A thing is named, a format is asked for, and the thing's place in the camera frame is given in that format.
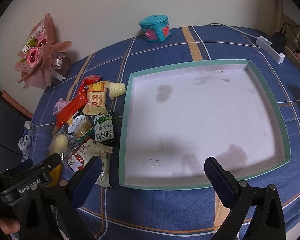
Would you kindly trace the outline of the person's left hand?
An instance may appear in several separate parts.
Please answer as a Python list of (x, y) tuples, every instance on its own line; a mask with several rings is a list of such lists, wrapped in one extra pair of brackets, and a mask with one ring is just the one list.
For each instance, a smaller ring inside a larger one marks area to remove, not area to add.
[(17, 220), (0, 218), (0, 228), (6, 235), (16, 233), (20, 230), (20, 223)]

